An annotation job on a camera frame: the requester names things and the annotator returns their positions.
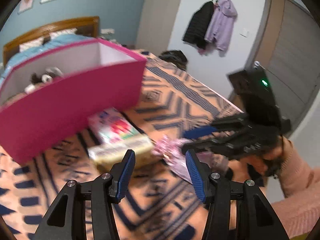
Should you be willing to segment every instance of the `blue gripper pad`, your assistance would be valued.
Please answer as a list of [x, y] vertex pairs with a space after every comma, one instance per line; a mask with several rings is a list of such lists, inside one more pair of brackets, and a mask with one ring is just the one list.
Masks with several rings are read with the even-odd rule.
[[185, 131], [183, 134], [183, 138], [187, 139], [197, 139], [202, 136], [210, 135], [213, 132], [216, 132], [217, 129], [210, 125], [200, 126], [198, 128], [194, 128], [189, 131]]
[[210, 191], [210, 168], [201, 163], [194, 150], [186, 152], [186, 165], [197, 197], [202, 203], [211, 203], [213, 196]]
[[125, 197], [128, 190], [129, 181], [136, 163], [136, 155], [133, 150], [127, 150], [122, 161], [112, 166], [110, 173], [113, 176], [110, 196], [116, 202], [120, 202]]

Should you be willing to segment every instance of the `door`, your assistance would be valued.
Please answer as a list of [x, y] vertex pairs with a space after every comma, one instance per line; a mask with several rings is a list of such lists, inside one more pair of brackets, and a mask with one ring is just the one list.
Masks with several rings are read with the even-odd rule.
[[320, 28], [293, 0], [266, 0], [261, 22], [265, 24], [246, 67], [255, 60], [267, 70], [281, 114], [291, 120], [293, 131], [319, 91]]
[[167, 50], [181, 0], [145, 0], [136, 48], [155, 55]]

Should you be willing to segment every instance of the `black bag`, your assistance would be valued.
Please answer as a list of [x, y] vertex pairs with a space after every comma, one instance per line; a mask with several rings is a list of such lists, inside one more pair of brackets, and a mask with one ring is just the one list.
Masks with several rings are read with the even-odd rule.
[[181, 50], [167, 50], [161, 53], [159, 59], [175, 64], [179, 69], [186, 70], [188, 60]]

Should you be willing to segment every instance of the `pink sweater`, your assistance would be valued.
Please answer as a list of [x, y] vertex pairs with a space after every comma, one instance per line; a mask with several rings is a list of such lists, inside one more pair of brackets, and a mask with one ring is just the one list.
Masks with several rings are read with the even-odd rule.
[[310, 232], [320, 217], [320, 169], [311, 169], [292, 143], [289, 150], [279, 175], [286, 199], [272, 206], [291, 238]]

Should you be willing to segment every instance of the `blue blanket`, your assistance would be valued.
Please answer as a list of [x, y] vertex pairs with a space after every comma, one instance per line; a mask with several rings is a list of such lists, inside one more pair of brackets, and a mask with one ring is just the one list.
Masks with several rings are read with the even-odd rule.
[[87, 40], [87, 39], [92, 39], [92, 38], [85, 37], [82, 35], [64, 34], [64, 35], [60, 35], [57, 38], [47, 42], [44, 45], [41, 45], [39, 47], [32, 47], [30, 49], [26, 49], [23, 52], [17, 53], [8, 61], [7, 65], [5, 66], [5, 70], [0, 77], [0, 86], [3, 82], [3, 80], [10, 73], [11, 69], [14, 66], [22, 63], [23, 61], [25, 61], [31, 57], [34, 57], [38, 54], [41, 54], [49, 49], [55, 49], [60, 46], [64, 46], [64, 45], [67, 45], [67, 44], [70, 44], [73, 42], [83, 41], [83, 40]]

